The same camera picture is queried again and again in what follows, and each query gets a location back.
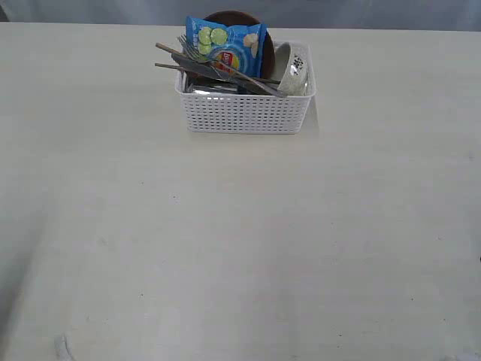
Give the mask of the brown wooden chopstick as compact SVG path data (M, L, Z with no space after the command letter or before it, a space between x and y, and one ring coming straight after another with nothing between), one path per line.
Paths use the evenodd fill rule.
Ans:
M178 65L169 65L169 64L162 64L162 63L155 62L154 66L160 67L160 68L169 68L169 69L173 69L173 70L177 70L177 71L184 71L184 72L187 72L187 73L192 73L191 71L188 71L186 68L184 68L182 66L178 66ZM261 83L269 83L269 84L275 84L275 85L280 84L280 81L278 81L278 80L264 79L264 78L259 78L259 77L253 77L253 79L255 79L255 80L257 80Z
M155 46L156 46L157 48L161 49L161 50L164 50L164 51L170 53L170 54L176 54L176 55L182 56L182 57L185 57L185 56L186 56L184 53L181 53L181 52L179 52L179 51L177 51L177 50L175 50L175 49L173 49L173 48L171 48L171 47L168 47L168 46L166 46L166 45L164 45L164 44L161 44L161 43L156 43Z

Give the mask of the silver metal table knife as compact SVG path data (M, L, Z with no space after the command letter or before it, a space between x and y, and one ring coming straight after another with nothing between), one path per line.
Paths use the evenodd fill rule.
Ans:
M244 80L243 78L231 75L225 71L221 71L217 68L213 68L209 65L200 64L192 61L185 56L180 56L178 54L171 54L171 58L181 67L185 68L187 71L201 75L202 77L210 78L211 80L223 80L227 83L232 83L234 85L240 86L245 90L248 90L254 94L267 95L260 86L254 83Z

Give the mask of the silver metal fork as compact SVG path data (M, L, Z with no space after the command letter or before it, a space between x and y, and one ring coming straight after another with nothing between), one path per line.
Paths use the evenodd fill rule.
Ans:
M282 93L282 92L268 86L265 82L259 81L257 78L254 78L254 77L249 77L249 76L245 75L244 73L236 70L235 68L232 68L228 65L225 65L225 64L223 64L222 62L220 62L216 59L211 59L207 56L202 55L193 45L188 43L185 35L178 36L177 40L180 42L180 45L182 46L185 54L191 60L196 61L198 63L202 63L202 64L208 64L211 67L213 67L213 69L215 71L219 70L216 66L221 65L222 67L224 67L227 70L227 73L229 75L235 76L235 77L240 78L242 80L246 80L246 81L252 83L253 85L256 85L257 87L259 87L260 89L265 91L268 95L272 95L272 96L276 96L276 97L280 97L280 98L286 97L285 93Z

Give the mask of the white perforated plastic basket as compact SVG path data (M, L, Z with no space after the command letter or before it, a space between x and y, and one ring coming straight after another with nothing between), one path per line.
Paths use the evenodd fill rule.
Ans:
M174 88L180 95L187 128L193 132L296 134L304 124L315 126L316 79L312 53L307 44L293 41L291 45L308 65L303 96L186 93L187 75L178 72Z

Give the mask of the silver foil packet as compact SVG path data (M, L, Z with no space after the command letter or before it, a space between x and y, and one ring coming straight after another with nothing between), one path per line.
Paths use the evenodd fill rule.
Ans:
M237 94L238 88L232 83L226 83L221 80L213 80L206 77L189 77L184 90L186 93L195 94Z

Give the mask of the grey speckled ceramic bowl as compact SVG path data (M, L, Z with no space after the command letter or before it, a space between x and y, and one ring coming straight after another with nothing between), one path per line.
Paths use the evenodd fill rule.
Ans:
M271 79L279 82L277 90L288 96L303 96L308 78L307 53L292 42L284 42L275 50L274 56Z

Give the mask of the blue Lays chips bag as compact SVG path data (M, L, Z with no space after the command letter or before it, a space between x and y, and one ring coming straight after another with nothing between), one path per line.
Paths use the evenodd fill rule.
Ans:
M186 18L186 39L202 56L250 76L262 75L267 26L264 24L226 26L221 23Z

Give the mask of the brown wooden plate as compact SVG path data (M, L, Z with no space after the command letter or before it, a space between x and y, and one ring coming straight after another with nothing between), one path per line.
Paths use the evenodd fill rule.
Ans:
M242 11L218 11L204 18L207 21L221 23L225 26L245 25L253 26L260 23L255 17ZM271 77L275 66L274 44L268 32L262 48L261 78Z

